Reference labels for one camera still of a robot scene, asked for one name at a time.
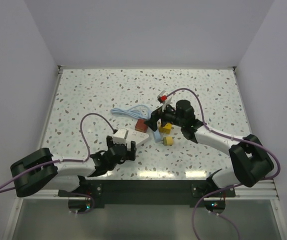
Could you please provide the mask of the yellow cube socket adapter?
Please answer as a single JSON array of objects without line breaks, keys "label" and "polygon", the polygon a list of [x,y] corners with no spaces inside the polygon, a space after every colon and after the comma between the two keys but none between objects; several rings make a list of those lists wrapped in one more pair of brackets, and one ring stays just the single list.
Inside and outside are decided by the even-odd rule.
[{"label": "yellow cube socket adapter", "polygon": [[158,130],[162,134],[169,135],[171,133],[171,130],[172,130],[172,124],[171,123],[166,123],[164,126],[162,126],[160,124],[159,127],[158,127]]}]

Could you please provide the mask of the red square plug adapter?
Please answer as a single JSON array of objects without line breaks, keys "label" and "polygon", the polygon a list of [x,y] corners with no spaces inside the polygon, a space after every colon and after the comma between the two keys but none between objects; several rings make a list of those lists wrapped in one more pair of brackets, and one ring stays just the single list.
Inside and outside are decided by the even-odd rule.
[{"label": "red square plug adapter", "polygon": [[135,128],[136,131],[146,133],[148,130],[148,126],[145,124],[145,120],[140,118],[137,120]]}]

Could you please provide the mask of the white triangular power strip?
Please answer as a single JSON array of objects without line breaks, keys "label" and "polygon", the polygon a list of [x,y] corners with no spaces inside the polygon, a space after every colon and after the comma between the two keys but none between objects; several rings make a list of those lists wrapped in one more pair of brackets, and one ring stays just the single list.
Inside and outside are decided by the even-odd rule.
[{"label": "white triangular power strip", "polygon": [[131,142],[135,142],[135,147],[138,148],[142,144],[146,143],[150,135],[148,133],[140,132],[134,129],[127,128],[127,135],[126,135],[126,145],[130,149],[131,148]]}]

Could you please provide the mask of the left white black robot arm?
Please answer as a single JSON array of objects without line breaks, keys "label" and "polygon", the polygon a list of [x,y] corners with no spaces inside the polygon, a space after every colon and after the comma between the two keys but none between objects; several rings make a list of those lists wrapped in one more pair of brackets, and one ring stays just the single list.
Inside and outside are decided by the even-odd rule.
[{"label": "left white black robot arm", "polygon": [[62,190],[82,196],[87,191],[84,178],[98,177],[125,161],[136,159],[137,146],[131,139],[124,143],[106,138],[107,150],[90,155],[87,161],[53,155],[49,148],[40,148],[10,166],[16,195],[31,196],[40,190]]}]

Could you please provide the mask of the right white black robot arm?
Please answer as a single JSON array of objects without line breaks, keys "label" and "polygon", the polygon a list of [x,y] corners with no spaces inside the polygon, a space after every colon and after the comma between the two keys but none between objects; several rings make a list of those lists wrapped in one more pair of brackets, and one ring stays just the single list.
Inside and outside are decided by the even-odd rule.
[{"label": "right white black robot arm", "polygon": [[231,167],[219,169],[207,178],[206,191],[213,197],[232,185],[242,184],[251,188],[274,169],[273,161],[255,135],[236,139],[221,131],[215,133],[196,118],[188,100],[179,100],[175,107],[167,104],[157,108],[144,123],[156,131],[158,122],[162,126],[175,125],[187,140],[212,147],[230,157]]}]

